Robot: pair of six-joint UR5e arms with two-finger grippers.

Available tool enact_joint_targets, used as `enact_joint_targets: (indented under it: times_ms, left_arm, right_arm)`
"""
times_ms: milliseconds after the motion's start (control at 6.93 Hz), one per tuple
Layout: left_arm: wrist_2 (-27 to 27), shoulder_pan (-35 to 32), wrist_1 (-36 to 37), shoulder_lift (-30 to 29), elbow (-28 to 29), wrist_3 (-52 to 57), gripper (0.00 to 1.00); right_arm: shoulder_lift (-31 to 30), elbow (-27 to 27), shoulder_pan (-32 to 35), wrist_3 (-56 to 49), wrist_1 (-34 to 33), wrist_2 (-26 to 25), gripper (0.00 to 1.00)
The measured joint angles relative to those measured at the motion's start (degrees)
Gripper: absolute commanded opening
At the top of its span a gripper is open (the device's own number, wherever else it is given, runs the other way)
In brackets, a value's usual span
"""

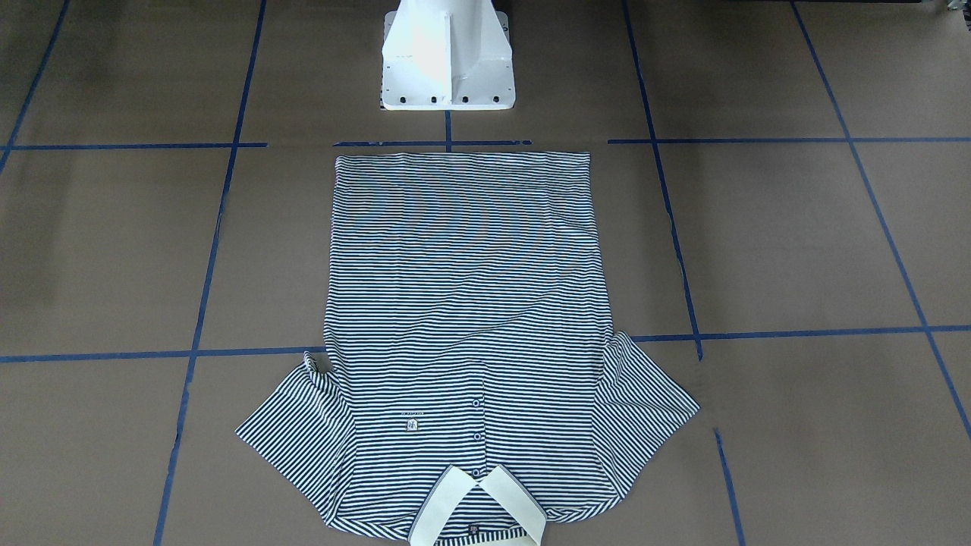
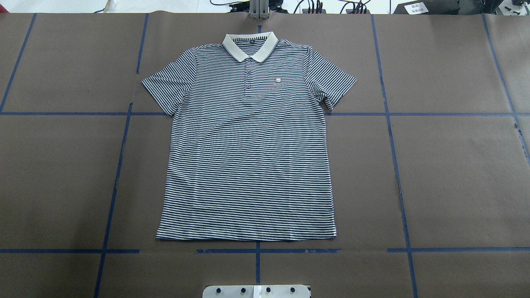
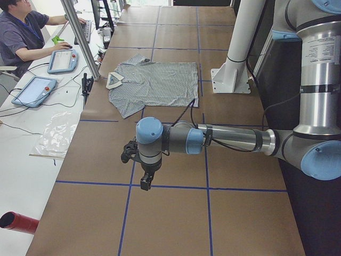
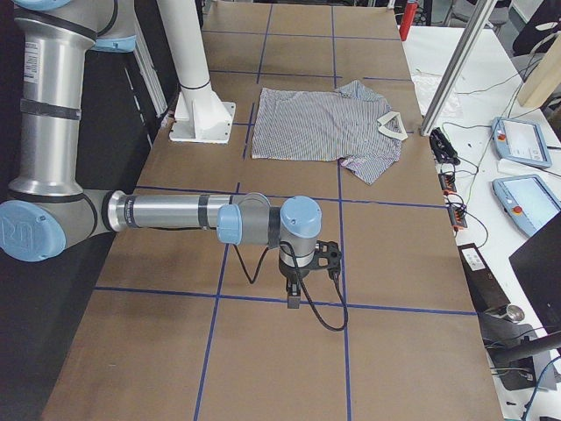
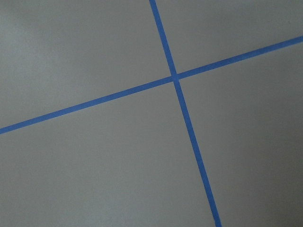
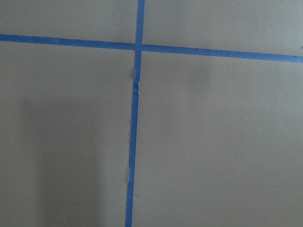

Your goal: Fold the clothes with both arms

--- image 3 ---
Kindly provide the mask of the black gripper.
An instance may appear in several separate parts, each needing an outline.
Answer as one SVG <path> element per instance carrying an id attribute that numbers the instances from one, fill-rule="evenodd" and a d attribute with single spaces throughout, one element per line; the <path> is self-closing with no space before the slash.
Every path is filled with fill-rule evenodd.
<path id="1" fill-rule="evenodd" d="M 142 190 L 147 190 L 148 188 L 151 188 L 151 183 L 155 175 L 155 172 L 159 170 L 159 163 L 158 162 L 153 164 L 141 163 L 141 167 L 144 170 L 144 176 L 140 180 L 140 186 Z"/>

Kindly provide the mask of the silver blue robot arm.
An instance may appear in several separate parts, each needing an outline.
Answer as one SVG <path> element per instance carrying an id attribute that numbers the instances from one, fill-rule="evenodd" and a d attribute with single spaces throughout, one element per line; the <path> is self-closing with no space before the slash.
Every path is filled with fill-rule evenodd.
<path id="1" fill-rule="evenodd" d="M 318 180 L 340 177 L 340 1 L 276 1 L 273 38 L 302 41 L 299 124 L 260 131 L 143 118 L 132 142 L 133 160 L 144 169 L 143 190 L 151 188 L 163 153 L 198 154 L 212 142 L 280 158 Z"/>

